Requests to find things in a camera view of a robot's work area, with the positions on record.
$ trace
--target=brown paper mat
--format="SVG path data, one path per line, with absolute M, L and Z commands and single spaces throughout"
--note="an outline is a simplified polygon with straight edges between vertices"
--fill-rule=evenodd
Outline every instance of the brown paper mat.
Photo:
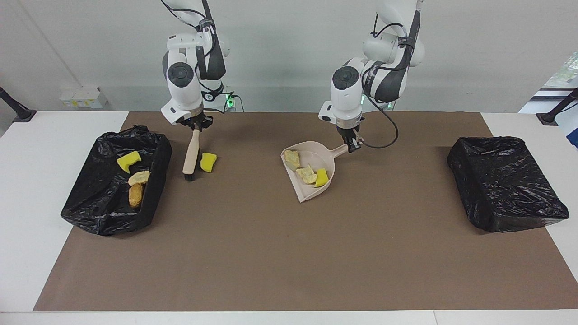
M 130 113 L 171 140 L 153 223 L 99 237 L 74 228 L 36 311 L 301 311 L 578 308 L 578 284 L 546 229 L 488 234 L 465 215 L 446 165 L 459 136 L 491 136 L 477 113 L 391 114 L 399 142 L 339 157 L 299 204 L 279 158 L 302 141 L 340 145 L 307 113 L 218 115 L 201 134 L 211 174 L 181 174 L 190 130 Z M 366 115 L 362 135 L 389 141 Z

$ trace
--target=white table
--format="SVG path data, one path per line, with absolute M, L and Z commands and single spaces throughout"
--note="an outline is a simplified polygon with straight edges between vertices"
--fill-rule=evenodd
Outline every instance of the white table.
M 572 324 L 561 311 L 32 312 L 72 228 L 60 218 L 94 139 L 118 132 L 126 112 L 38 112 L 0 138 L 0 324 Z M 534 115 L 483 114 L 495 136 L 527 146 L 571 218 L 548 226 L 578 279 L 578 152 Z

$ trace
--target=black round joint cap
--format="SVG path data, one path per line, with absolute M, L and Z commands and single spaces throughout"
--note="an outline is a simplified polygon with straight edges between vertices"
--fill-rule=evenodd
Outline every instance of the black round joint cap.
M 355 70 L 354 67 L 346 66 L 341 67 L 335 71 L 333 74 L 333 85 L 339 90 L 345 90 L 353 86 L 357 79 L 359 79 L 360 74 Z
M 166 75 L 175 86 L 183 88 L 191 83 L 195 72 L 190 65 L 184 62 L 177 62 L 171 65 Z

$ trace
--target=box covered with black plastic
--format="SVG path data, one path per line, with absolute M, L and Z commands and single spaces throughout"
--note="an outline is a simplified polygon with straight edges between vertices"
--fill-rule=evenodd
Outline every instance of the box covered with black plastic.
M 519 231 L 569 217 L 522 139 L 460 138 L 447 163 L 468 219 L 478 228 Z
M 141 161 L 123 171 L 116 160 L 138 151 Z M 62 209 L 61 216 L 74 226 L 98 235 L 136 231 L 148 226 L 165 186 L 172 148 L 165 135 L 136 125 L 96 139 Z M 128 204 L 128 178 L 150 171 L 140 208 Z

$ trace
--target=white dustpan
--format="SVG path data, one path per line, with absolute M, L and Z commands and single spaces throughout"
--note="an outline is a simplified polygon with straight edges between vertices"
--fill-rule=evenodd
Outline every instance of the white dustpan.
M 314 184 L 305 184 L 296 172 L 292 171 L 287 165 L 285 165 L 285 150 L 296 150 L 299 152 L 301 167 L 311 165 L 311 168 L 313 168 L 314 171 L 320 168 L 325 168 L 325 170 L 327 170 L 327 177 L 329 178 L 327 184 L 320 187 L 315 187 Z M 283 166 L 285 166 L 285 169 L 287 170 L 287 174 L 289 174 L 295 193 L 297 193 L 299 203 L 302 203 L 310 198 L 318 196 L 329 187 L 333 175 L 335 174 L 334 159 L 335 157 L 339 157 L 341 154 L 347 152 L 347 145 L 341 145 L 333 150 L 329 150 L 319 142 L 307 141 L 297 143 L 285 150 L 281 152 L 281 160 L 283 161 Z

